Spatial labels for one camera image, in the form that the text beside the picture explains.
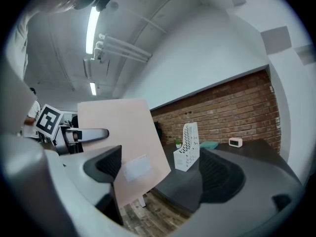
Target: beige folder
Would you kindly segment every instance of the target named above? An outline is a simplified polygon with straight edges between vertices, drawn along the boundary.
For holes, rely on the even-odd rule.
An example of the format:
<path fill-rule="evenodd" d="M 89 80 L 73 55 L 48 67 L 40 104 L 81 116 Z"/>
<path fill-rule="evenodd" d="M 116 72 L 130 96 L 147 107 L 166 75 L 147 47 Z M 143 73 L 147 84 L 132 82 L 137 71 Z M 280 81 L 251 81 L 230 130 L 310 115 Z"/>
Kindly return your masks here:
<path fill-rule="evenodd" d="M 147 155 L 151 169 L 127 181 L 123 169 L 114 181 L 118 206 L 125 206 L 161 182 L 171 171 L 146 100 L 119 99 L 78 104 L 79 128 L 106 128 L 107 139 L 83 144 L 83 151 L 122 145 L 122 164 Z"/>

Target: dark tabletop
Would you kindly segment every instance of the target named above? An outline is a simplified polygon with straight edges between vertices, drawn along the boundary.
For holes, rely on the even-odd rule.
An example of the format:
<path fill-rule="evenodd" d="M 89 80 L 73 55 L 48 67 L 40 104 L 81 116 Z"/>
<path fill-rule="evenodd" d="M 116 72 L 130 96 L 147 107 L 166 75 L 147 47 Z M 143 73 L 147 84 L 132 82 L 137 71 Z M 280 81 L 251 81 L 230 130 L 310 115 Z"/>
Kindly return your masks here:
<path fill-rule="evenodd" d="M 175 144 L 166 145 L 163 149 L 171 172 L 154 188 L 155 191 L 175 205 L 189 212 L 195 212 L 198 209 L 202 193 L 202 178 L 198 169 L 199 160 L 187 172 L 184 172 L 174 168 L 173 152 L 177 150 Z M 220 144 L 216 149 L 276 165 L 297 179 L 283 158 L 265 140 L 247 141 L 241 148 Z"/>

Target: teal object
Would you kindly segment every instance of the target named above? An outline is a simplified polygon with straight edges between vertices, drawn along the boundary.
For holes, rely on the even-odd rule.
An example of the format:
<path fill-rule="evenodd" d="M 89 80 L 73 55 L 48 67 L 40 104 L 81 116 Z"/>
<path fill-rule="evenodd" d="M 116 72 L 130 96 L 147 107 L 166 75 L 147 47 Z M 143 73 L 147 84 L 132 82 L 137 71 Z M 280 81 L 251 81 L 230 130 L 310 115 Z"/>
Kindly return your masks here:
<path fill-rule="evenodd" d="M 217 146 L 218 146 L 217 141 L 204 141 L 199 145 L 200 148 L 208 148 L 208 149 L 215 149 Z"/>

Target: white ceiling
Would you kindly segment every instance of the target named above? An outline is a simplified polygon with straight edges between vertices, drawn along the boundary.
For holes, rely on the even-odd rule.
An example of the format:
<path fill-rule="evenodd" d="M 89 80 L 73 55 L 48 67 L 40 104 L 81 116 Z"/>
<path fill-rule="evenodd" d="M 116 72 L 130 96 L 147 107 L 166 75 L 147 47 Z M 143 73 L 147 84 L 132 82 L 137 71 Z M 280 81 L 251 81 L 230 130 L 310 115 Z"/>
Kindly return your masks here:
<path fill-rule="evenodd" d="M 201 5 L 200 0 L 112 0 L 119 4 L 115 12 L 106 8 L 100 13 L 95 42 L 99 33 L 126 41 L 155 55 L 155 48 L 165 34 L 144 20 L 126 12 L 138 13 L 166 31 Z M 86 29 L 91 7 L 59 14 L 39 14 L 29 23 L 29 64 L 25 82 L 39 93 L 42 103 L 92 101 L 119 98 L 131 79 L 144 68 L 143 63 L 109 55 L 108 62 L 92 63 L 92 80 L 85 77 L 83 58 Z M 89 82 L 95 81 L 97 97 L 91 95 Z"/>

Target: fluorescent light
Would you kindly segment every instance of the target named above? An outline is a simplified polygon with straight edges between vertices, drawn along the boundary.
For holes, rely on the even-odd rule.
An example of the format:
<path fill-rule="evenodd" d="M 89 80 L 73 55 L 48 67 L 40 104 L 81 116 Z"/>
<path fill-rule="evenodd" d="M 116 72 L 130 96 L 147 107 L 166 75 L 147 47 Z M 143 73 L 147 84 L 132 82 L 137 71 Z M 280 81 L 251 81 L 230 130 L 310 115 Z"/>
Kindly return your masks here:
<path fill-rule="evenodd" d="M 87 39 L 85 42 L 85 52 L 88 54 L 93 53 L 94 33 L 98 23 L 99 14 L 100 12 L 97 11 L 95 7 L 92 7 L 87 28 Z"/>
<path fill-rule="evenodd" d="M 92 95 L 96 96 L 97 95 L 97 91 L 95 90 L 95 83 L 94 82 L 90 83 L 90 88 L 91 88 Z"/>

